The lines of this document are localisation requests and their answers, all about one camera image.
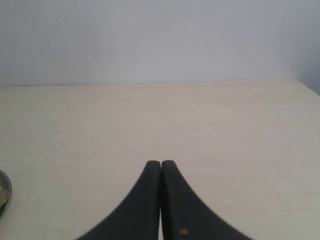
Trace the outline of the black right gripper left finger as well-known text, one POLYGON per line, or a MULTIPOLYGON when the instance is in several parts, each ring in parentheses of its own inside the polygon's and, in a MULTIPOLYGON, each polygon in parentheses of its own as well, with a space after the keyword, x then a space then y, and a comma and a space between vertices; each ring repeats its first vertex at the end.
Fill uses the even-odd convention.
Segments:
POLYGON ((80 240, 157 240, 161 164, 147 161, 137 182, 122 202, 80 240))

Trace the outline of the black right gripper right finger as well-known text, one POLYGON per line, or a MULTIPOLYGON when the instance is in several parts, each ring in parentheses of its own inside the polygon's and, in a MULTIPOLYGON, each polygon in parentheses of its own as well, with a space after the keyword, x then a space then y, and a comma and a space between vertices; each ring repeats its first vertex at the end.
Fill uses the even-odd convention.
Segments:
POLYGON ((193 191, 173 160, 161 165, 164 240, 248 240, 215 214, 193 191))

